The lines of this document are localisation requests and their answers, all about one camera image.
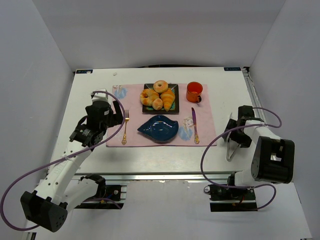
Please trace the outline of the metal food tongs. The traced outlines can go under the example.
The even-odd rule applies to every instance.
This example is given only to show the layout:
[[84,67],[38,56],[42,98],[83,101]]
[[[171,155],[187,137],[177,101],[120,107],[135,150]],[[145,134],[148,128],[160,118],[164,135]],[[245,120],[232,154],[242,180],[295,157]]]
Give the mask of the metal food tongs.
[[[229,120],[232,122],[231,124],[228,124],[228,129],[235,128],[237,126],[237,121],[233,117],[233,112],[229,115]],[[231,162],[238,147],[239,144],[231,139],[231,132],[228,133],[226,137],[226,143],[227,143],[227,150],[226,150],[226,160],[228,162]]]

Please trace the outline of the striped orange croissant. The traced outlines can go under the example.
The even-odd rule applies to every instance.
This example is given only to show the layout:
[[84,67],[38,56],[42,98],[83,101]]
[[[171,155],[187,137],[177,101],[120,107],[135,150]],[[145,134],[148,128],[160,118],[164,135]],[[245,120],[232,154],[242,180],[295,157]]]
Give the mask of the striped orange croissant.
[[175,94],[169,88],[167,91],[163,92],[160,95],[160,98],[162,100],[164,110],[168,112],[171,109],[173,102],[175,101]]

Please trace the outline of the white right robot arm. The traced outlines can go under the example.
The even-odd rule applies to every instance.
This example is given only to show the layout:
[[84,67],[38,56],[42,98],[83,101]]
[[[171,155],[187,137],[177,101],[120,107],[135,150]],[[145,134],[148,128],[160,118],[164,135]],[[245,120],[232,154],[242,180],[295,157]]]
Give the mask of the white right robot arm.
[[230,162],[240,148],[255,144],[255,151],[248,169],[232,173],[229,186],[255,187],[265,183],[288,184],[293,179],[295,143],[274,134],[267,124],[255,116],[254,107],[238,108],[237,119],[230,118],[222,138],[227,145],[226,160]]

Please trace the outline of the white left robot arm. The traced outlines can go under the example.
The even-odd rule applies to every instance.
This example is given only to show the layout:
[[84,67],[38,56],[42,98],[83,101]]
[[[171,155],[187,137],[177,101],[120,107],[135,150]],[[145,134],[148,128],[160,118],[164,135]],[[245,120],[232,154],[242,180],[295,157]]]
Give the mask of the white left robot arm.
[[124,123],[122,104],[115,100],[94,100],[86,106],[86,116],[76,125],[69,137],[62,162],[55,164],[33,192],[25,191],[21,206],[27,220],[51,232],[57,232],[67,219],[68,212],[84,200],[97,197],[106,181],[97,174],[86,176],[70,193],[65,190],[81,164],[102,142],[108,128]]

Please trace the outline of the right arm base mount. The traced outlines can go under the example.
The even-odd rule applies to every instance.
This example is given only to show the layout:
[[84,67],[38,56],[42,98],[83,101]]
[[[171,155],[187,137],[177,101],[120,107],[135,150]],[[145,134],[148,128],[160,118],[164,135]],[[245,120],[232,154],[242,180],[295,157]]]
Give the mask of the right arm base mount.
[[211,212],[250,212],[258,210],[253,189],[230,188],[230,186],[235,186],[235,173],[228,177],[225,186],[210,184],[203,188],[203,192],[209,196]]

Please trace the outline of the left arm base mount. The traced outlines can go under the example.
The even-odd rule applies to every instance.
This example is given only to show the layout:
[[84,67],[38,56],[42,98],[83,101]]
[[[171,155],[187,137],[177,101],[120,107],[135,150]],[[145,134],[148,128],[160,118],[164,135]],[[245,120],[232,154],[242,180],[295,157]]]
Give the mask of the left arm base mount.
[[93,180],[98,184],[98,188],[96,194],[78,205],[77,209],[120,210],[123,208],[127,193],[125,185],[108,184],[106,179],[98,174],[82,176],[78,183],[82,180]]

